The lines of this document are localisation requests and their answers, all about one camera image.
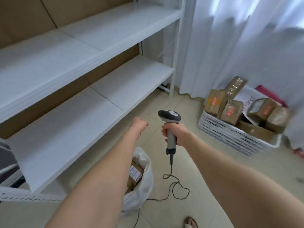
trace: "person's right arm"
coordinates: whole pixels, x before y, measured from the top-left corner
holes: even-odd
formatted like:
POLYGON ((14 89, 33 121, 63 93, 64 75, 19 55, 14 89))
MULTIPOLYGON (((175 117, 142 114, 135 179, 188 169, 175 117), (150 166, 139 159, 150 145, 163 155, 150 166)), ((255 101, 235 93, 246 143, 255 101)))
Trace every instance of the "person's right arm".
POLYGON ((260 172, 213 149, 183 124, 165 123, 196 164, 235 228, 304 227, 304 204, 260 172))

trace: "red sticker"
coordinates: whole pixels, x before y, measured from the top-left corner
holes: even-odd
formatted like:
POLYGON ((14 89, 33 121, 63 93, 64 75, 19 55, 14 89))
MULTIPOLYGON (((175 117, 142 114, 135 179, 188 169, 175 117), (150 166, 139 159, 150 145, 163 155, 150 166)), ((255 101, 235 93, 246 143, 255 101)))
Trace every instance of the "red sticker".
POLYGON ((230 116, 231 114, 233 114, 234 109, 235 109, 234 106, 230 107, 230 109, 229 109, 229 111, 227 113, 227 116, 230 116))
POLYGON ((263 114, 264 115, 267 115, 267 114, 269 114, 269 112, 270 112, 270 106, 269 107, 267 107, 265 110, 264 110, 264 112, 263 112, 263 114))
POLYGON ((213 99, 212 106, 215 105, 216 99, 217 99, 217 98, 214 98, 214 99, 213 99))

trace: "foot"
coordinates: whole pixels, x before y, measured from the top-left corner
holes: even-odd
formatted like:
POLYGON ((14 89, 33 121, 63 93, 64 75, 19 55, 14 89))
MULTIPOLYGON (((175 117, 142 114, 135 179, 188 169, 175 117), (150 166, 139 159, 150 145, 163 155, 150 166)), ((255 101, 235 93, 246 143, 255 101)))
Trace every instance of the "foot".
POLYGON ((196 224, 196 221, 191 218, 191 217, 187 217, 185 219, 185 228, 198 228, 197 224, 196 224))

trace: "hand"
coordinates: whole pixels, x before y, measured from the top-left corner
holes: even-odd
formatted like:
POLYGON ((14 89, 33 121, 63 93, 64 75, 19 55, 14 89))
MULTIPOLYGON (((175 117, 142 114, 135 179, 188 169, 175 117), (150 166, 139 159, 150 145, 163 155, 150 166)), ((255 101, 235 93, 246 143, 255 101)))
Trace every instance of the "hand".
POLYGON ((188 137, 191 135, 191 133, 187 130, 183 123, 165 123, 162 128, 163 129, 161 132, 165 137, 168 137, 168 129, 173 132, 173 134, 177 137, 176 144, 179 146, 184 146, 188 137))
POLYGON ((141 118, 134 118, 134 120, 129 125, 129 130, 132 131, 132 133, 135 133, 137 136, 137 139, 139 139, 139 136, 141 135, 141 132, 143 132, 146 127, 149 125, 148 122, 144 121, 141 118))

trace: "slipper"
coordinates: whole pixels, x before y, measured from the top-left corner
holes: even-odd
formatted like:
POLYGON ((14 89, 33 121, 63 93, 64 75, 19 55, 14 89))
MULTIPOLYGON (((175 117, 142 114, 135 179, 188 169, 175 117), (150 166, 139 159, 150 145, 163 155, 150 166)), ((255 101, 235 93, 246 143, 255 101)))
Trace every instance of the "slipper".
POLYGON ((192 226, 191 226, 190 224, 188 224, 189 218, 191 218, 191 219, 195 222, 196 226, 199 227, 199 226, 197 225, 196 221, 195 221, 192 217, 187 216, 187 217, 185 218, 185 220, 184 220, 184 226, 185 226, 185 228, 192 228, 192 226))

